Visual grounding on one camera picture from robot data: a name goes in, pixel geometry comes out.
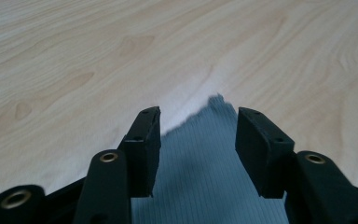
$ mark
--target wooden table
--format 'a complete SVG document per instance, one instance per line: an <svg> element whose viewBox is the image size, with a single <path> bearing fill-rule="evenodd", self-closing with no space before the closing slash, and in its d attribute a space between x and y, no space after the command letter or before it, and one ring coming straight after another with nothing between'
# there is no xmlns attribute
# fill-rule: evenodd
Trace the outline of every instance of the wooden table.
<svg viewBox="0 0 358 224"><path fill-rule="evenodd" d="M0 0L0 192L47 193L159 105L222 94L358 186L358 1Z"/></svg>

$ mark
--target gray-blue fabric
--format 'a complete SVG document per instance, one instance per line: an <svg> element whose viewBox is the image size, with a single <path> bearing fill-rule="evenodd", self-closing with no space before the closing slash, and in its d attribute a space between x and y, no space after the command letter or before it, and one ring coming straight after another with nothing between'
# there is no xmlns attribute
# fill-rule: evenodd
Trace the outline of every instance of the gray-blue fabric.
<svg viewBox="0 0 358 224"><path fill-rule="evenodd" d="M154 198L131 200L133 223L288 223L283 200L258 197L236 128L236 110L217 95L162 136Z"/></svg>

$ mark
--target wooden surface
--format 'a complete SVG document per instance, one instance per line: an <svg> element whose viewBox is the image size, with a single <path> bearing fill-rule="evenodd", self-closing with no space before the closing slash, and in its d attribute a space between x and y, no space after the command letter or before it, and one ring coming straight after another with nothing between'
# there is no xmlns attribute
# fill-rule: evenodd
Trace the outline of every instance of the wooden surface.
<svg viewBox="0 0 358 224"><path fill-rule="evenodd" d="M0 0L0 192L84 176L137 113L262 111L358 186L358 1Z"/></svg>

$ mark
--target light wood tabletop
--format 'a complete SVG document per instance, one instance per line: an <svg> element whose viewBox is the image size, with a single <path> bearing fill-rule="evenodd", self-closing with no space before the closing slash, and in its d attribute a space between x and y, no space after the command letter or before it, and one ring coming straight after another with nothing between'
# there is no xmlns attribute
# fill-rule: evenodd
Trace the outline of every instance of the light wood tabletop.
<svg viewBox="0 0 358 224"><path fill-rule="evenodd" d="M358 1L0 0L0 192L46 193L222 94L333 159L358 187Z"/></svg>

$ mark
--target cloth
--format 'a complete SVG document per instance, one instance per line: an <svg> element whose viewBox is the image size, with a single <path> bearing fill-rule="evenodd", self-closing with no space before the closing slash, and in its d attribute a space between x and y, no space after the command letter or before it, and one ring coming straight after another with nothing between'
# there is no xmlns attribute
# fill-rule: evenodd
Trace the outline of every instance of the cloth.
<svg viewBox="0 0 358 224"><path fill-rule="evenodd" d="M154 198L131 200L133 223L288 223L283 200L258 197L236 129L236 110L217 95L162 136Z"/></svg>

